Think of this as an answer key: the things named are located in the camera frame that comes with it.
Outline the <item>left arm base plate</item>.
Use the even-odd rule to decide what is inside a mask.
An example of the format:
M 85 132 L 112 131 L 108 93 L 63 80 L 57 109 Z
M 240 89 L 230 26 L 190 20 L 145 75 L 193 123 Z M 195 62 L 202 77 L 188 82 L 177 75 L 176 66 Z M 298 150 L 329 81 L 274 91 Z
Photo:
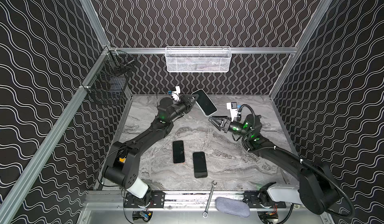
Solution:
M 138 198 L 131 193 L 127 193 L 124 197 L 124 208 L 158 208 L 164 207 L 165 192 L 148 190 L 143 198 Z

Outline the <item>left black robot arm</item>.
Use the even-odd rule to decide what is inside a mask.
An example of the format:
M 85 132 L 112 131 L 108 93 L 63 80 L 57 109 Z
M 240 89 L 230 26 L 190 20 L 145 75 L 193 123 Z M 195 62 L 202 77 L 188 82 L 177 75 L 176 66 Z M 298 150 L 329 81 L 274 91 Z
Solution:
M 149 186 L 138 177 L 142 154 L 156 142 L 164 139 L 173 129 L 174 122 L 189 113 L 198 98 L 198 94 L 185 94 L 180 95 L 178 102 L 170 97 L 161 99 L 157 106 L 158 113 L 146 131 L 129 141 L 115 142 L 111 145 L 102 177 L 133 196 L 144 199 Z

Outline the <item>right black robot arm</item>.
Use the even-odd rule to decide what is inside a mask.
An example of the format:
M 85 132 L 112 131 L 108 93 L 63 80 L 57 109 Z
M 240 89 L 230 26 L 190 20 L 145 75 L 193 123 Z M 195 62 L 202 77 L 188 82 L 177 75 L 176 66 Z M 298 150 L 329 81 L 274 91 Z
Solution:
M 209 121 L 219 131 L 238 135 L 246 152 L 271 161 L 298 180 L 297 185 L 272 182 L 263 186 L 259 197 L 261 205 L 270 206 L 277 202 L 299 204 L 320 215 L 342 197 L 328 167 L 306 164 L 265 138 L 261 134 L 262 124 L 258 116 L 250 114 L 243 123 L 227 116 L 212 116 Z

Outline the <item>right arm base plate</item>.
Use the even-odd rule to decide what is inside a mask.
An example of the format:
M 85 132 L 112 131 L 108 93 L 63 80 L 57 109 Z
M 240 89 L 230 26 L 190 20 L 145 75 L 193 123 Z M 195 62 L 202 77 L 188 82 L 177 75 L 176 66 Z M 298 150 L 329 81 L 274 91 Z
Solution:
M 264 191 L 245 191 L 243 202 L 246 203 L 250 209 L 285 209 L 287 207 L 284 202 L 273 201 L 268 193 Z

